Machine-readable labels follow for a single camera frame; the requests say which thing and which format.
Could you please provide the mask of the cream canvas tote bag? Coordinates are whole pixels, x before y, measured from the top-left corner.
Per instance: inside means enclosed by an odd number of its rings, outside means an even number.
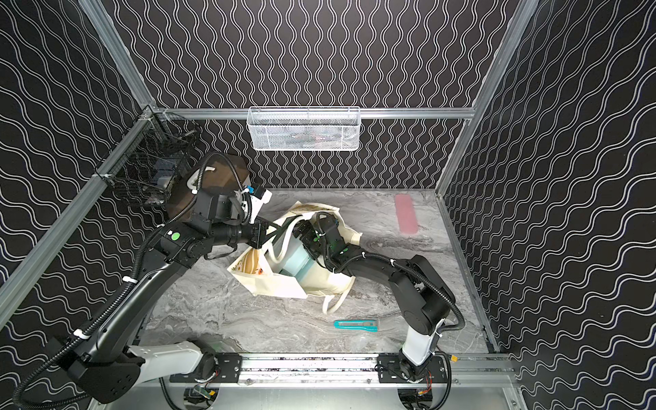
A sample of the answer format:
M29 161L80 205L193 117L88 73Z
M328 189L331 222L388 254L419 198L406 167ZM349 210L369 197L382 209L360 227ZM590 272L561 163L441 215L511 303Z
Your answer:
M355 278L321 266L304 249L293 230L304 222L316 221L320 211L335 216L338 232L348 244L358 245L361 233L344 223L340 209L322 203L295 203L275 220L285 230L261 249L249 248L227 271L254 296L306 299L323 297L322 312L333 314L349 295Z

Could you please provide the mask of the pink pencil case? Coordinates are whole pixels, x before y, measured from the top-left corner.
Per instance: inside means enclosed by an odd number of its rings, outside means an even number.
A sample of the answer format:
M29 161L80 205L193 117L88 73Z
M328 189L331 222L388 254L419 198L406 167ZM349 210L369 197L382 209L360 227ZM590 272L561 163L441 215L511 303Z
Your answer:
M408 194L397 194L395 196L396 217L399 230L404 235L415 235L419 231L413 198Z

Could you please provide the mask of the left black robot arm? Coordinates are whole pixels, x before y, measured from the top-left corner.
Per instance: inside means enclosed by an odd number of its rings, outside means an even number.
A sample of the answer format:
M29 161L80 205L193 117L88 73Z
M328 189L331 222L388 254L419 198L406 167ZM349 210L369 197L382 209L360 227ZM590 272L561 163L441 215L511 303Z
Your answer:
M243 181L233 190L203 186L206 169L220 160L234 178L237 168L231 157L214 151L198 167L196 194L177 215L155 229L140 245L133 269L99 314L64 339L53 339L56 352L17 385L12 401L21 409L55 409L93 398L106 404L126 394L138 382L147 360L130 352L145 316L164 292L196 262L208 259L216 246L232 251L239 244L258 249L271 237L270 222L257 217L252 203L261 186ZM51 367L66 371L81 394L56 401L32 401L27 390Z

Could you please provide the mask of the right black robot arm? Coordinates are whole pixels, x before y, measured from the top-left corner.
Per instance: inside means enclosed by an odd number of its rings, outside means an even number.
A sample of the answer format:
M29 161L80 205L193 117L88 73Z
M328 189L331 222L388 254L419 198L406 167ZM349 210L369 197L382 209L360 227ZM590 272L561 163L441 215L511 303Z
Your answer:
M399 353L400 369L393 374L406 381L427 379L440 336L466 326L454 293L425 257L397 259L368 251L348 243L340 227L336 216L320 211L293 228L292 234L331 273L365 278L391 290L408 325Z

